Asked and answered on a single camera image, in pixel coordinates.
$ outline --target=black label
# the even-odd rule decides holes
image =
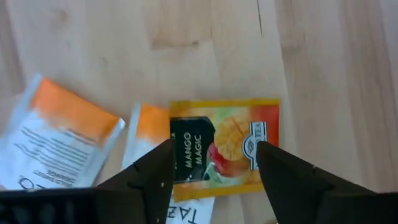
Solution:
[[[207,117],[172,118],[170,132],[175,139],[175,181],[193,182],[204,179],[206,154],[214,141],[214,126]]]

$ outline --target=tea bag packet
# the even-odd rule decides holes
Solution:
[[[37,75],[0,138],[0,185],[8,190],[89,187],[124,125]]]
[[[145,103],[134,106],[122,170],[170,138],[169,111]],[[175,203],[170,200],[167,224],[209,224],[215,198]]]
[[[279,144],[279,100],[176,101],[175,201],[264,190],[257,143]]]

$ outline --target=white paper packet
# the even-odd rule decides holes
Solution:
[[[0,185],[90,187],[124,125],[38,74],[0,137]]]
[[[134,106],[124,151],[122,170],[170,137],[169,112],[138,103]],[[167,224],[209,224],[215,198],[175,203],[170,200]]]

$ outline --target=wooden table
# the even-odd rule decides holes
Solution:
[[[398,190],[394,0],[0,0],[0,131],[40,72],[129,121],[146,101],[278,97],[281,145]],[[120,170],[126,133],[102,173]],[[213,223],[272,223],[264,192]]]

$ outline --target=brand logo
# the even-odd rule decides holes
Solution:
[[[256,160],[257,143],[267,141],[267,123],[263,121],[250,123],[250,135],[246,136],[242,143],[244,156],[251,161],[251,169],[258,169]]]

